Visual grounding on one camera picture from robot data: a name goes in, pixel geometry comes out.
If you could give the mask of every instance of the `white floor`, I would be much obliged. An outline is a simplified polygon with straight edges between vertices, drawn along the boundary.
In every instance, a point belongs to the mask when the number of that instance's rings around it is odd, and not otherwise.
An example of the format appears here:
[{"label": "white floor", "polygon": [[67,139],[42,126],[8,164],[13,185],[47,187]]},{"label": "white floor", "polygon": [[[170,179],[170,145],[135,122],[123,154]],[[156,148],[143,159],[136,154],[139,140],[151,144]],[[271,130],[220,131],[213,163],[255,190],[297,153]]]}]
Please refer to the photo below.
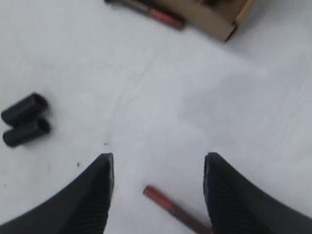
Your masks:
[{"label": "white floor", "polygon": [[259,0],[221,44],[102,0],[1,0],[0,109],[37,91],[54,129],[14,150],[0,143],[0,223],[107,152],[108,234],[192,233],[143,197],[147,184],[208,223],[209,151],[312,216],[311,9],[311,0]]}]

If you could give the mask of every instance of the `brown cardboard box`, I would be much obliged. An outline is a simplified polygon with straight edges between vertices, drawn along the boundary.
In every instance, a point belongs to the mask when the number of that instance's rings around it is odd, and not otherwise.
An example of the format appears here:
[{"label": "brown cardboard box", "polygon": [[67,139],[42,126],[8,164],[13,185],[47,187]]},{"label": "brown cardboard box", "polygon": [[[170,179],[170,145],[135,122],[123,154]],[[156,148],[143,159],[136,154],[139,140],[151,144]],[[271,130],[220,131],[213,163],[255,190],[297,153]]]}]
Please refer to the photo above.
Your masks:
[{"label": "brown cardboard box", "polygon": [[250,12],[255,0],[220,0],[215,6],[196,0],[156,0],[202,31],[227,41]]}]

